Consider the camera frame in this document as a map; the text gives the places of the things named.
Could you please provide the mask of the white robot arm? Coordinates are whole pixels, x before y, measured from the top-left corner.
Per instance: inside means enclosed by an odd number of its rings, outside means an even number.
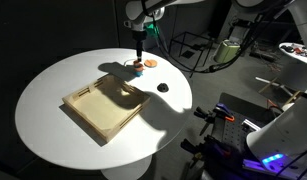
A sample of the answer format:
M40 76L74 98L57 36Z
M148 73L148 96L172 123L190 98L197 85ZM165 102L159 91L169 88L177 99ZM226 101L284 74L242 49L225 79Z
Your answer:
M128 27L136 36L144 34L144 25L160 19L164 8L203 0L133 0L126 4ZM307 0L232 0L244 13L266 13L288 10L307 49ZM251 153L267 165L269 156L279 152L285 164L307 164L307 88L298 102L263 128L247 135Z

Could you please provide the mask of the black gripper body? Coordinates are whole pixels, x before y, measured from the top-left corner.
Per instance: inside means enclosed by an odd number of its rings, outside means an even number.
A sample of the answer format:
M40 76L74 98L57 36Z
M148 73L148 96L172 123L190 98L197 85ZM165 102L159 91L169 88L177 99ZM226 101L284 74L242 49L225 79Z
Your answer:
M133 31L132 37L136 41L136 49L143 49L143 42L146 40L147 32L146 31Z

